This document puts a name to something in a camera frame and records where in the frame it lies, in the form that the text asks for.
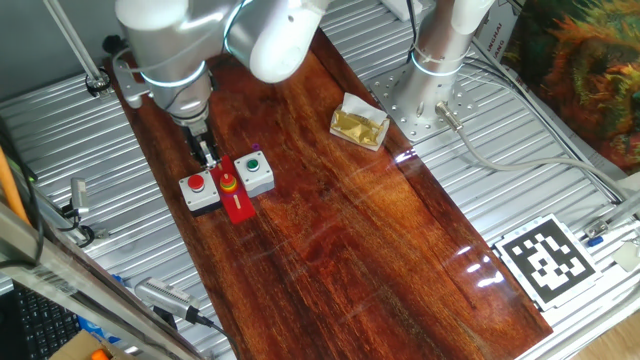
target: cardboard box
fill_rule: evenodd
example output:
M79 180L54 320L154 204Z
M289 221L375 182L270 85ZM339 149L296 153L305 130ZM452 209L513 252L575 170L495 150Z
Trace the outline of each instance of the cardboard box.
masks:
M496 60L500 61L507 49L511 33L516 26L520 10L508 0L496 0L489 10L484 25L478 29L476 37Z
M106 340L98 340L91 334L82 330L68 343L64 344L49 360L91 360L94 351L102 349L107 355L111 355L111 360L135 360L131 356L117 347L109 344Z

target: red push button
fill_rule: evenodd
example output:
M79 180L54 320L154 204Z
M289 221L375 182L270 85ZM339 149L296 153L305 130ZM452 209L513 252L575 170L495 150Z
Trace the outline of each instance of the red push button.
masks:
M204 189L204 178L200 175L193 175L189 178L187 184L189 185L191 190L200 192L202 191L202 189Z

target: small package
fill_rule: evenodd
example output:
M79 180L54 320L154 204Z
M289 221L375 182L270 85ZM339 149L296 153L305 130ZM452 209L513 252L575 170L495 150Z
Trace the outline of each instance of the small package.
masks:
M108 341L89 334L86 330L80 331L73 339L64 344L56 351L49 360L89 360L104 359L106 356L110 360L135 360L132 355L125 353Z
M380 149L387 130L389 119L384 111L349 93L333 112L329 129L333 135L373 151Z

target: green push button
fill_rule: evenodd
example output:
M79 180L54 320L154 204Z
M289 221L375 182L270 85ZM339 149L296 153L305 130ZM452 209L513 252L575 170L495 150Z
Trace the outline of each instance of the green push button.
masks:
M260 168L260 163L256 159L251 159L247 161L247 170L249 171L258 171Z

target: aluminum profile table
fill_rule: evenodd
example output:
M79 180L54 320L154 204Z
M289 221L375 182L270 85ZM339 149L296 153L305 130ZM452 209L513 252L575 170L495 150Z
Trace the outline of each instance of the aluminum profile table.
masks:
M398 21L378 0L335 0L321 27L364 82L404 64L412 40L410 24ZM476 69L463 72L490 80ZM464 77L460 84L479 106L477 116L464 119L467 133L491 160L523 161L577 151L513 92ZM94 99L86 92L84 75L76 76L1 103L0 115L40 176L40 189L56 204L68 202L71 177L87 180L91 214L83 224L109 230L107 240L86 248L92 258L129 285L153 276L199 297L204 315L218 322L115 95ZM512 229L550 213L580 237L585 225L613 208L579 170L556 165L523 172L490 171L478 167L454 135L434 131L415 144L414 151L490 246ZM632 303L608 323L590 323L638 287L640 273L626 273L611 259L621 239L631 236L613 233L590 250L604 276L561 308L543 313L554 334L522 358L539 358L576 331L589 328L556 357L569 356L638 308ZM0 291L10 288L8 279L0 280ZM221 334L181 320L177 325L203 354L233 358Z

